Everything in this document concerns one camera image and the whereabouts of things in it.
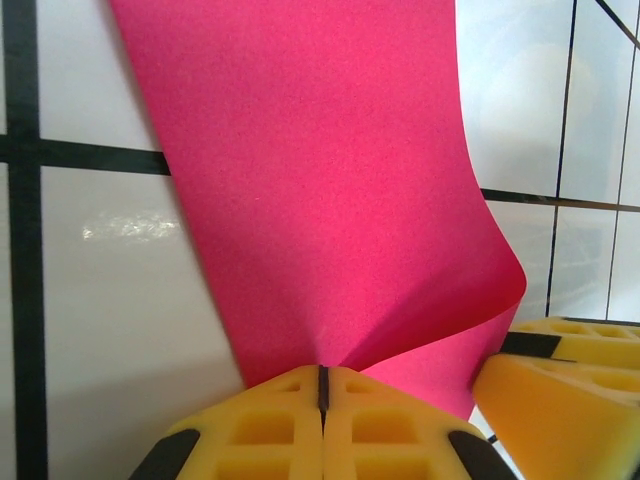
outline white tile wall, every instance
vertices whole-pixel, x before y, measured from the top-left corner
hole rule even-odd
[[[640,323],[640,213],[620,212],[609,319]]]
[[[606,317],[615,215],[609,210],[558,210],[551,315]]]
[[[638,2],[609,2],[632,29]],[[618,198],[633,44],[595,1],[578,2],[560,194]]]
[[[465,132],[480,186],[554,195],[572,2],[456,7]]]
[[[15,478],[7,165],[0,163],[0,478]]]
[[[42,137],[157,149],[108,2],[37,8]]]
[[[640,55],[637,51],[620,203],[640,206]]]
[[[546,205],[505,202],[488,204],[527,276],[527,293],[522,299],[515,321],[544,317],[554,209]]]
[[[242,382],[167,177],[43,169],[52,480],[127,478]]]

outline square cutout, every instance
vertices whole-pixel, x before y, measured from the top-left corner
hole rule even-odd
[[[357,480],[428,480],[429,467],[424,458],[359,458]]]
[[[582,325],[572,322],[553,322],[551,323],[551,329],[554,332],[558,333],[573,333],[575,335],[588,335],[589,330],[587,330]]]
[[[535,329],[533,325],[519,325],[516,327],[518,332],[533,332]]]
[[[640,393],[640,378],[621,372],[590,372],[591,380],[596,385],[619,392]]]
[[[293,443],[294,419],[287,412],[251,412],[238,421],[234,445],[289,445]]]
[[[284,386],[278,389],[279,392],[299,392],[300,391],[300,382],[291,382],[285,384]]]
[[[598,335],[609,338],[629,338],[622,328],[612,325],[594,325],[591,327]]]
[[[394,410],[356,413],[351,434],[353,443],[418,443],[411,418]]]
[[[373,393],[373,389],[357,382],[349,382],[346,386],[347,393]]]
[[[221,460],[216,480],[289,480],[287,459]]]

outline white tile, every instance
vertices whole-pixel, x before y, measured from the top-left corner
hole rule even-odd
[[[527,292],[515,321],[545,316],[553,233],[552,206],[487,202],[500,230],[522,264]]]
[[[7,165],[0,163],[0,478],[16,475]]]
[[[611,4],[621,18],[635,20],[637,2]],[[632,43],[602,8],[593,1],[578,2],[563,197],[617,201],[632,56]]]
[[[620,203],[640,206],[640,55],[636,52]]]
[[[640,213],[620,212],[609,319],[640,323]]]
[[[477,405],[473,407],[473,410],[471,411],[469,423],[480,430],[485,437],[489,438],[491,435],[493,435],[493,429],[489,426],[487,419],[484,418],[484,415],[482,415],[482,412]]]
[[[2,8],[0,8],[0,135],[7,133],[7,102],[4,87],[4,22],[2,20]]]
[[[554,195],[571,2],[456,7],[464,126],[480,186]]]
[[[108,2],[37,0],[44,138],[157,149]]]
[[[608,210],[558,210],[551,315],[606,317],[615,218]]]
[[[127,478],[242,382],[168,177],[43,169],[52,480]]]

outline black grid line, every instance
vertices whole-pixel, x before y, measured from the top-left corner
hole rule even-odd
[[[5,91],[8,138],[23,145],[39,138],[35,0],[5,0]],[[46,479],[47,407],[40,167],[28,149],[9,163],[9,228],[16,473]]]
[[[567,133],[567,113],[569,111],[569,89],[571,86],[571,64],[573,62],[573,41],[576,33],[576,11],[578,0],[573,0],[571,9],[571,30],[569,32],[569,52],[567,55],[567,76],[564,83],[564,101],[562,106],[562,128],[560,131],[560,153],[558,156],[558,176],[556,180],[556,199],[560,199],[560,186],[562,182],[562,162],[564,161],[564,145]],[[547,279],[547,299],[544,307],[544,314],[549,316],[551,308],[551,288],[553,286],[553,264],[556,256],[556,239],[558,234],[558,208],[553,209],[553,227],[551,230],[551,255],[549,259],[549,277]]]
[[[604,10],[604,12],[609,16],[609,18],[615,23],[618,28],[624,33],[631,43],[633,43],[636,48],[640,48],[640,40],[638,40],[638,29],[636,28],[636,34],[634,35],[631,30],[624,24],[624,22],[616,15],[616,12],[605,2],[604,0],[595,0],[598,5]]]
[[[638,2],[638,11],[636,13],[636,29],[635,34],[638,36],[638,28],[640,27],[640,1]],[[631,57],[631,78],[629,79],[629,94],[627,96],[627,113],[624,119],[624,135],[622,139],[622,158],[620,159],[620,177],[618,178],[618,197],[616,204],[620,205],[620,198],[622,197],[622,175],[624,174],[624,160],[627,153],[627,134],[629,133],[629,114],[631,111],[631,98],[633,95],[633,76],[636,68],[636,53],[638,49],[633,49],[633,56]],[[607,308],[605,310],[605,319],[609,319],[609,307],[611,305],[611,282],[613,281],[613,265],[616,258],[616,242],[618,240],[618,220],[620,218],[620,212],[616,210],[616,220],[613,227],[613,245],[611,246],[611,264],[609,266],[609,288],[607,289]]]
[[[625,35],[639,47],[637,35],[640,12],[634,36],[606,2],[603,0],[596,0],[596,2]],[[16,468],[18,480],[46,479],[48,477],[48,452],[41,167],[156,175],[169,175],[169,168],[161,152],[41,139],[39,134],[36,0],[4,0],[2,3],[7,135],[0,136],[0,162],[8,164]],[[640,212],[640,207],[620,204],[620,186],[616,204],[560,197],[576,9],[577,0],[573,0],[555,196],[482,189],[486,200],[554,207],[546,299],[547,315],[550,307],[558,208],[613,210],[616,212],[616,231],[619,212]]]

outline pink paper sheet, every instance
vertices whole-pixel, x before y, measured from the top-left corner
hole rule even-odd
[[[111,3],[247,384],[346,365],[466,416],[525,279],[469,163],[454,0]]]

